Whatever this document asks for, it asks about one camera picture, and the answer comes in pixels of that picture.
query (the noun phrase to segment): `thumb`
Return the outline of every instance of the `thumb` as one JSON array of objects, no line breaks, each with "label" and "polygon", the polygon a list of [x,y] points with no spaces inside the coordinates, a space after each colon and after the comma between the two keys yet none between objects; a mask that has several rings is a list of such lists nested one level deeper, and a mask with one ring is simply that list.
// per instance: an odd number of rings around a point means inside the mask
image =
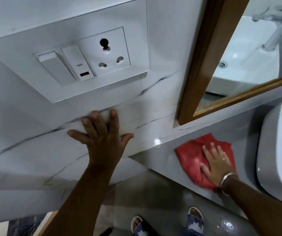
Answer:
[{"label": "thumb", "polygon": [[200,163],[200,169],[206,175],[206,177],[208,179],[210,179],[211,172],[210,172],[209,168],[205,164]]},{"label": "thumb", "polygon": [[128,133],[121,138],[120,142],[123,144],[124,147],[126,147],[127,143],[131,138],[134,138],[134,134]]}]

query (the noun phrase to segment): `person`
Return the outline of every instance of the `person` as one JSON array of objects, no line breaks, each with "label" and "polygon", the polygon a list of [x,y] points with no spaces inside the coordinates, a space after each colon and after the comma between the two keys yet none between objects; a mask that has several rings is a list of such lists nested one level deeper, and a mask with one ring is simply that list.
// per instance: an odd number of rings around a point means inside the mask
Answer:
[{"label": "person", "polygon": [[[90,157],[88,167],[43,236],[93,235],[112,173],[127,143],[134,137],[129,133],[120,139],[118,112],[114,109],[110,110],[109,127],[97,111],[93,111],[90,117],[83,117],[82,123],[86,133],[69,130],[67,134],[87,146]],[[210,169],[201,164],[201,170],[237,203],[257,232],[261,236],[282,235],[282,202],[243,183],[221,147],[211,144],[211,151],[206,146],[203,146],[203,150]],[[201,236],[203,227],[202,213],[198,208],[190,207],[188,235]],[[133,218],[131,230],[133,235],[139,235],[141,231],[146,232],[143,235],[157,235],[141,216]]]}]

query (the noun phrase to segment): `finger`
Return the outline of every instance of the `finger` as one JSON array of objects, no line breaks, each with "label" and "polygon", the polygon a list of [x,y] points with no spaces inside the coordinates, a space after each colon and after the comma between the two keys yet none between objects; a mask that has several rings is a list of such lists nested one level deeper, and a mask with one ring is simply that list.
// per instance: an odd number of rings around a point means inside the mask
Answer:
[{"label": "finger", "polygon": [[134,138],[134,134],[128,133],[121,138],[120,142],[123,144],[124,147],[126,147],[131,138]]},{"label": "finger", "polygon": [[209,179],[210,176],[211,176],[211,172],[210,172],[209,168],[205,164],[200,163],[200,169],[206,175],[206,177]]},{"label": "finger", "polygon": [[219,151],[219,154],[220,154],[220,157],[222,159],[225,159],[227,161],[227,163],[231,164],[231,161],[228,157],[228,155],[226,154],[225,151],[222,150],[222,147],[221,146],[218,146],[218,151]]},{"label": "finger", "polygon": [[89,145],[90,144],[90,138],[88,135],[76,131],[76,130],[69,130],[67,131],[67,134],[72,137],[73,139],[76,139],[77,141],[79,141],[82,144],[86,144]]},{"label": "finger", "polygon": [[97,133],[100,137],[105,137],[108,135],[107,126],[104,122],[103,117],[99,114],[98,111],[91,112],[92,122],[95,125]]},{"label": "finger", "polygon": [[99,137],[95,127],[92,124],[92,121],[88,117],[84,117],[81,119],[83,126],[85,128],[85,131],[92,139],[97,139]]},{"label": "finger", "polygon": [[208,162],[213,160],[213,156],[210,154],[209,150],[206,148],[205,145],[202,146],[204,155],[206,156],[206,159],[208,160]]},{"label": "finger", "polygon": [[214,143],[211,143],[210,146],[211,146],[211,151],[212,151],[214,159],[219,159],[220,156],[219,156],[217,149],[214,146]]},{"label": "finger", "polygon": [[109,134],[118,136],[119,135],[119,117],[118,112],[115,109],[109,111],[110,121],[109,121]]}]

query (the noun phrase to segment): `hand holding red cloth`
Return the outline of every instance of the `hand holding red cloth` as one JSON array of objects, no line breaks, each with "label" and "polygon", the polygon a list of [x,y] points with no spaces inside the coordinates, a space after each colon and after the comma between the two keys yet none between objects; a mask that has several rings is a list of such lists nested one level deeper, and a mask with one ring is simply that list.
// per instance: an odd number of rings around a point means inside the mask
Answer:
[{"label": "hand holding red cloth", "polygon": [[231,144],[218,141],[211,133],[182,144],[175,149],[175,152],[183,170],[196,185],[202,188],[216,190],[217,187],[210,182],[200,170],[200,163],[204,163],[206,166],[209,166],[208,160],[203,153],[202,146],[205,145],[210,151],[210,143],[214,143],[215,146],[221,146],[222,150],[227,154],[234,170],[236,171]]}]

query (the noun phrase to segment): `sink drain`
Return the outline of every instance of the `sink drain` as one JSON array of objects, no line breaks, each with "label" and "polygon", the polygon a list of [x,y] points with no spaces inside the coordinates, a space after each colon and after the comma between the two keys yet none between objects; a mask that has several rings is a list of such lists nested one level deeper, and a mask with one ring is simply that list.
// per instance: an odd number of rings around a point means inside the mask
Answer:
[{"label": "sink drain", "polygon": [[218,68],[220,68],[220,69],[225,69],[226,67],[227,67],[227,63],[225,61],[221,61],[218,64]]}]

